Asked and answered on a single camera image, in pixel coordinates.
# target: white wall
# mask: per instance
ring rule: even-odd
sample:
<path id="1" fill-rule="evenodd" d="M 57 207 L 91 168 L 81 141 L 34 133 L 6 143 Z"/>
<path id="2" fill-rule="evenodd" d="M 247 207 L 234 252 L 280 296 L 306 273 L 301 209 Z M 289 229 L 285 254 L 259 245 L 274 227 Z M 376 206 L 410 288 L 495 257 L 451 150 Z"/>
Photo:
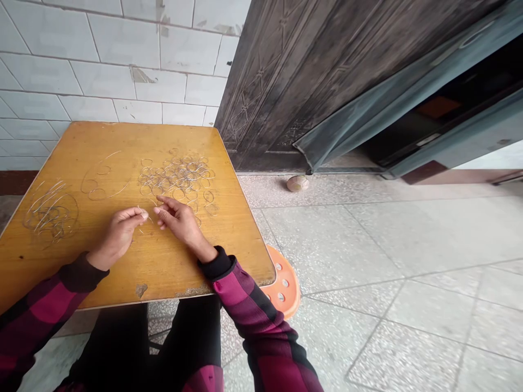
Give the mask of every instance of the white wall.
<path id="1" fill-rule="evenodd" d="M 251 0 L 0 0 L 0 170 L 71 121 L 212 126 Z"/>

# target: black pants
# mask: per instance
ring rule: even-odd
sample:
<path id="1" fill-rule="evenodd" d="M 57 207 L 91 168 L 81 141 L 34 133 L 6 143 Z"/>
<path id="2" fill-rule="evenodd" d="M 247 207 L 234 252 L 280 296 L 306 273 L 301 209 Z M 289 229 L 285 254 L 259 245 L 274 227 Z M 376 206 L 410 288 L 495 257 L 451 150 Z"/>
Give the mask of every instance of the black pants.
<path id="1" fill-rule="evenodd" d="M 181 391 L 205 365 L 221 366 L 218 296 L 181 299 L 157 356 L 149 356 L 147 304 L 100 311 L 82 355 L 62 385 L 88 391 Z"/>

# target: door panel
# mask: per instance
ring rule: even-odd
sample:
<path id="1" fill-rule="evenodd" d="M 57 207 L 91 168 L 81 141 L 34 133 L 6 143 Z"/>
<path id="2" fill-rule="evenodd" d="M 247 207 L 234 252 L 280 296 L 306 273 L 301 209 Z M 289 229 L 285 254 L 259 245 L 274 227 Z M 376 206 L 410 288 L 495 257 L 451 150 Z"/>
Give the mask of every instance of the door panel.
<path id="1" fill-rule="evenodd" d="M 306 169 L 294 141 L 503 2 L 252 0 L 216 119 L 233 165 Z"/>

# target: hand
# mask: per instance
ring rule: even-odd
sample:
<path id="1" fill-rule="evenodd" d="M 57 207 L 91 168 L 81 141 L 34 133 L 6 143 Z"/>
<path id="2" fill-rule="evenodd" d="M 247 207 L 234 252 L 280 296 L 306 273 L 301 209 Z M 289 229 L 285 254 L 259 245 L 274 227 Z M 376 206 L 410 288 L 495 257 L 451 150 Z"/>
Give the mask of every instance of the hand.
<path id="1" fill-rule="evenodd" d="M 164 230 L 168 227 L 176 238 L 186 244 L 202 262 L 211 262 L 218 256 L 218 251 L 207 241 L 194 218 L 194 211 L 189 206 L 165 196 L 156 196 L 163 202 L 153 211 L 158 215 L 158 225 Z"/>
<path id="2" fill-rule="evenodd" d="M 114 214 L 105 238 L 87 254 L 89 264 L 101 271 L 111 268 L 131 246 L 135 228 L 142 225 L 148 217 L 147 211 L 138 207 L 131 207 Z"/>

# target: person's left hand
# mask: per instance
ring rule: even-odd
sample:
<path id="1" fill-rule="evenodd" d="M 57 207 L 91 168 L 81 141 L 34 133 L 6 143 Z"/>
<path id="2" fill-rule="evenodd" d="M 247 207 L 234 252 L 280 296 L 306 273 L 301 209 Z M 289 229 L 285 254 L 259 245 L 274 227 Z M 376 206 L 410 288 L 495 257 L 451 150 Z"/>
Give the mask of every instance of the person's left hand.
<path id="1" fill-rule="evenodd" d="M 142 225 L 148 217 L 147 211 L 138 207 L 115 213 L 104 239 L 87 254 L 89 264 L 101 271 L 109 270 L 131 246 L 132 233 L 135 228 Z"/>

